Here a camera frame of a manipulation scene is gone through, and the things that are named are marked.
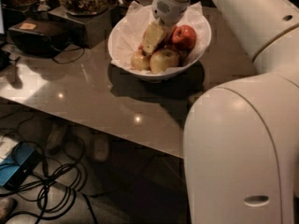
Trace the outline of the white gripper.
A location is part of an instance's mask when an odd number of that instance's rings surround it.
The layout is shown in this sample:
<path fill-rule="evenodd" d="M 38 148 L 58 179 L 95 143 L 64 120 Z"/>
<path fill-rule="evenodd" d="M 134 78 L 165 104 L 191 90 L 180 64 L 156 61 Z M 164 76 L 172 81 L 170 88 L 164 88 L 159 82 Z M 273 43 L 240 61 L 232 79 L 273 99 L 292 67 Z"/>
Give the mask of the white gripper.
<path fill-rule="evenodd" d="M 189 0 L 152 1 L 152 14 L 154 18 L 160 22 L 151 22 L 144 33 L 142 47 L 146 54 L 151 55 L 166 36 L 166 30 L 161 22 L 168 27 L 178 23 L 188 5 Z"/>

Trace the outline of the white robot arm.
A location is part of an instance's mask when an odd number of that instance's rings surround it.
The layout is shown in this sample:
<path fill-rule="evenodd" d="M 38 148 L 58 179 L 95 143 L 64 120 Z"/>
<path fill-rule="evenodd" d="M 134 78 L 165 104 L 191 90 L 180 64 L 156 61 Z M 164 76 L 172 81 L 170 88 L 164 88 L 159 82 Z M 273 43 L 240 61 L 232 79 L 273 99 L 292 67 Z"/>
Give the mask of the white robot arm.
<path fill-rule="evenodd" d="M 204 93 L 185 122 L 192 224 L 295 224 L 299 12 L 289 0 L 212 0 L 256 76 Z M 153 0 L 171 24 L 189 0 Z"/>

